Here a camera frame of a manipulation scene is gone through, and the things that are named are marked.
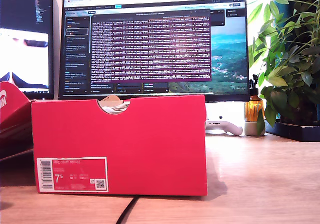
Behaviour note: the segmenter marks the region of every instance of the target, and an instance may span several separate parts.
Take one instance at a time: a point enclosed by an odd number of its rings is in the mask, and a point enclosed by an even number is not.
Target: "monitor screen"
[[[0,0],[0,81],[53,98],[53,0]]]
[[[59,99],[249,100],[246,0],[63,0]]]

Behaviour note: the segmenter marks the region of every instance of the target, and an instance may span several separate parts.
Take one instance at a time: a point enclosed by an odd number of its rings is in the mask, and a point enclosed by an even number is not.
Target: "wooden desk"
[[[142,197],[127,223],[320,223],[319,142],[207,135],[206,151],[207,197]],[[114,224],[132,199],[38,194],[33,171],[1,165],[1,224]]]

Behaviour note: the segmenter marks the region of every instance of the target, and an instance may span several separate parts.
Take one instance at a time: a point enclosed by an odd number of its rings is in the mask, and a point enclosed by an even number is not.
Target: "potted plant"
[[[284,18],[276,2],[295,2],[292,16]],[[253,10],[249,21],[261,10],[262,4]],[[270,84],[260,96],[266,100],[266,131],[299,141],[320,141],[320,128],[314,129],[319,127],[320,0],[271,0],[263,17],[264,24],[249,46],[249,65],[263,59],[258,84],[265,80]],[[265,125],[262,115],[260,111],[258,133]]]

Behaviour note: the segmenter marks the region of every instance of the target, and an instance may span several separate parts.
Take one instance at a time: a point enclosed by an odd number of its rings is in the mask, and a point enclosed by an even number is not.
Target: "white game controller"
[[[242,127],[238,127],[233,123],[228,121],[205,121],[205,129],[206,130],[223,130],[225,132],[230,132],[236,136],[240,136],[243,132]]]

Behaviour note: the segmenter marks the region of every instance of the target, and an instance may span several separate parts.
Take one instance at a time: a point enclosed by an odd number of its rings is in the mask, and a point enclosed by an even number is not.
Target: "number 7.5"
[[[59,177],[63,178],[62,174],[60,174],[60,175],[59,174],[55,174],[55,176],[56,176],[56,180],[55,180],[56,183],[58,183]]]

